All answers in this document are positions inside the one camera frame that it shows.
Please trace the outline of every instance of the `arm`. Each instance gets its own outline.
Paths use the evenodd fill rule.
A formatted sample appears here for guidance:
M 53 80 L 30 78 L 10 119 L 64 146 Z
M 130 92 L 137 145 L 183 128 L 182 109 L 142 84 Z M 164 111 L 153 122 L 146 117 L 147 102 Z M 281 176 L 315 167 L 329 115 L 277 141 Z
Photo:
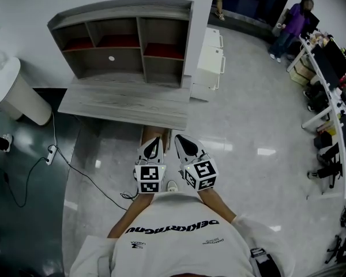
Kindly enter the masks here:
M 297 11 L 300 11 L 299 4 L 294 4 L 293 7 L 287 13 L 286 18 L 283 22 L 283 25 L 288 25 L 288 23 L 292 20 L 292 18 L 297 13 Z
M 153 198 L 154 194 L 139 194 L 119 222 L 111 229 L 108 238 L 122 236 L 134 219 L 150 205 Z
M 198 192 L 202 202 L 209 207 L 212 211 L 215 211 L 228 223 L 236 218 L 236 214 L 232 212 L 228 206 L 223 202 L 220 196 L 212 188 L 205 189 Z

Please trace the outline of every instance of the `black shoe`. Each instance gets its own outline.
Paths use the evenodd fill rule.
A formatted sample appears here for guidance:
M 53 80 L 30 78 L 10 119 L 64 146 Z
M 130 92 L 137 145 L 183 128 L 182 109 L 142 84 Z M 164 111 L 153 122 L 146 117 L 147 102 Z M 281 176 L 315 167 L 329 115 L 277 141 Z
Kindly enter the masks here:
M 312 173 L 311 171 L 307 172 L 307 178 L 308 179 L 315 179 L 315 178 L 320 178 L 318 173 Z
M 323 157 L 324 155 L 320 155 L 320 154 L 317 154 L 317 159 L 320 163 L 322 163 L 324 166 L 329 166 L 330 165 L 330 161 L 327 160 L 327 159 L 324 159 Z
M 304 97 L 306 97 L 307 99 L 311 99 L 310 94 L 308 92 L 306 92 L 305 90 L 302 92 L 302 94 L 304 95 Z

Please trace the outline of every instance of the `person in purple jacket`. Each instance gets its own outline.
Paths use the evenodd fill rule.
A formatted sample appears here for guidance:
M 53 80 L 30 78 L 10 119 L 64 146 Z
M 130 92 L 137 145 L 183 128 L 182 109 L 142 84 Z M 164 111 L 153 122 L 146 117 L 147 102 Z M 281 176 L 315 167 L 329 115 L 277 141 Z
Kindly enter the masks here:
M 282 26 L 282 33 L 269 49 L 272 59 L 281 62 L 281 56 L 287 51 L 295 38 L 298 38 L 302 29 L 309 24 L 309 13 L 314 7 L 313 0 L 301 0 L 301 3 L 294 4 L 288 12 Z

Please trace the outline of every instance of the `black cable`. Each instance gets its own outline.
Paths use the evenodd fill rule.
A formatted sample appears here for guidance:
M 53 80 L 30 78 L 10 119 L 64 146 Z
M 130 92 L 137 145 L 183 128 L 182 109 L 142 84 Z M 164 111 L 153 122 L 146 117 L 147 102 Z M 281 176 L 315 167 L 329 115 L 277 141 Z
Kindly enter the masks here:
M 14 202 L 16 203 L 16 205 L 19 207 L 19 208 L 23 208 L 25 207 L 26 203 L 27 203 L 27 194 L 28 194 L 28 182 L 29 182 L 29 177 L 31 176 L 31 172 L 32 170 L 36 167 L 36 165 L 41 161 L 41 160 L 46 160 L 46 158 L 44 157 L 41 157 L 39 160 L 37 160 L 37 162 L 32 166 L 31 170 L 29 171 L 28 175 L 27 175 L 27 180 L 25 182 L 25 194 L 24 194 L 24 202 L 23 204 L 19 204 L 11 187 L 10 187 L 10 183 L 9 183 L 9 176 L 7 175 L 7 173 L 4 171 L 4 180 L 5 182 L 7 183 L 7 186 L 9 188 L 9 191 L 10 191 L 10 194 L 12 195 L 12 198 L 14 200 Z
M 135 199 L 135 198 L 137 197 L 137 195 L 138 195 L 138 188 L 137 188 L 137 191 L 136 191 L 136 195 L 134 195 L 134 196 L 132 196 L 131 193 L 128 195 L 128 194 L 126 194 L 126 192 L 123 192 L 123 193 L 120 193 L 120 194 L 121 194 L 122 198 L 124 198 L 124 199 L 129 199 L 129 200 L 134 201 L 134 199 Z
M 105 196 L 106 198 L 108 198 L 110 201 L 112 201 L 112 202 L 113 202 L 116 206 L 118 206 L 119 208 L 121 208 L 121 209 L 127 211 L 127 209 L 121 207 L 121 206 L 118 205 L 112 198 L 110 198 L 108 195 L 106 195 L 106 194 L 103 192 L 103 190 L 101 190 L 101 189 L 94 183 L 94 181 L 93 181 L 88 175 L 86 175 L 86 174 L 80 172 L 78 169 L 76 169 L 76 168 L 74 168 L 72 165 L 70 165 L 70 163 L 69 163 L 68 160 L 64 157 L 62 151 L 59 149 L 59 147 L 58 147 L 57 145 L 49 145 L 49 146 L 47 147 L 47 150 L 49 151 L 49 148 L 52 147 L 52 146 L 54 146 L 54 147 L 59 151 L 59 154 L 61 155 L 61 157 L 63 157 L 64 161 L 68 164 L 68 166 L 69 166 L 71 169 L 74 169 L 76 172 L 78 172 L 78 173 L 80 173 L 81 175 L 87 177 L 87 178 L 93 183 L 93 185 L 94 185 L 95 187 L 97 187 L 98 190 L 99 190 L 100 192 L 102 192 L 102 194 L 104 194 L 104 196 Z

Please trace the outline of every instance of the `white desk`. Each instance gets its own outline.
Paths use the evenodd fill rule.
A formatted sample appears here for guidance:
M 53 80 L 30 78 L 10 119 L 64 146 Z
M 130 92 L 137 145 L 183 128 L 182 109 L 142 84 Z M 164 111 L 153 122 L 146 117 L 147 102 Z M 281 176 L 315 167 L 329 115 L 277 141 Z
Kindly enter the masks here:
M 326 82 L 326 80 L 324 79 L 324 76 L 317 64 L 317 62 L 314 59 L 314 56 L 312 55 L 311 51 L 311 46 L 307 44 L 307 42 L 302 39 L 299 38 L 300 42 L 302 43 L 302 50 L 301 52 L 298 54 L 298 56 L 295 58 L 295 60 L 289 65 L 289 67 L 287 68 L 287 71 L 291 71 L 292 68 L 296 65 L 296 63 L 301 59 L 301 57 L 305 54 L 309 55 L 310 58 L 310 62 L 313 65 L 313 68 L 321 82 L 321 84 L 323 85 L 328 99 L 329 99 L 329 107 L 326 108 L 324 111 L 320 112 L 318 115 L 314 116 L 312 119 L 306 121 L 305 123 L 303 123 L 301 125 L 301 127 L 303 129 L 307 128 L 308 126 L 310 126 L 314 121 L 322 118 L 323 116 L 325 116 L 328 113 L 331 113 L 331 116 L 333 118 L 333 123 L 334 123 L 334 127 L 336 128 L 336 136 L 337 136 L 337 142 L 339 144 L 339 149 L 340 149 L 340 162 L 342 164 L 342 172 L 343 172 L 343 181 L 344 181 L 344 197 L 346 199 L 346 148 L 345 148 L 345 142 L 343 139 L 343 131 L 342 131 L 342 124 L 340 123 L 338 114 L 341 112 L 341 110 L 344 110 L 346 113 L 346 107 L 343 104 L 341 107 L 337 107 L 338 102 L 340 102 L 341 98 L 340 96 L 337 94 L 336 90 L 334 89 L 333 91 L 331 91 L 329 89 L 329 84 Z
M 22 114 L 45 125 L 51 118 L 51 106 L 24 81 L 20 74 L 21 63 L 11 58 L 0 70 L 0 108 L 13 119 Z

